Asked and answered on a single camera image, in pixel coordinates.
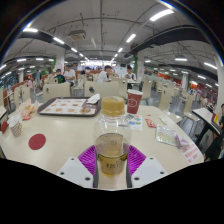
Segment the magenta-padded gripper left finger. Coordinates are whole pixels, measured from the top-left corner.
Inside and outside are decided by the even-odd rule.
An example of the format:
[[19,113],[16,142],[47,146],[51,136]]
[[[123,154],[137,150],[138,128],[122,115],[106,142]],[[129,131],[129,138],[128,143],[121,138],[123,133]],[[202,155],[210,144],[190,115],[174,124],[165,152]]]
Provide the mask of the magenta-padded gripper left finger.
[[57,176],[81,187],[93,188],[96,170],[95,147],[90,146],[78,157],[69,157],[57,172]]

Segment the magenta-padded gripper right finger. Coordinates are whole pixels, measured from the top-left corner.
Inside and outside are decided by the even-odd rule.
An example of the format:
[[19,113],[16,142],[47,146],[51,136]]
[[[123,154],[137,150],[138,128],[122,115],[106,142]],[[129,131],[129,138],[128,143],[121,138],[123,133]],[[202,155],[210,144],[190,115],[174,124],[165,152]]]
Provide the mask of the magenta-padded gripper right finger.
[[140,188],[167,175],[155,157],[147,157],[134,146],[129,147],[126,168],[128,188]]

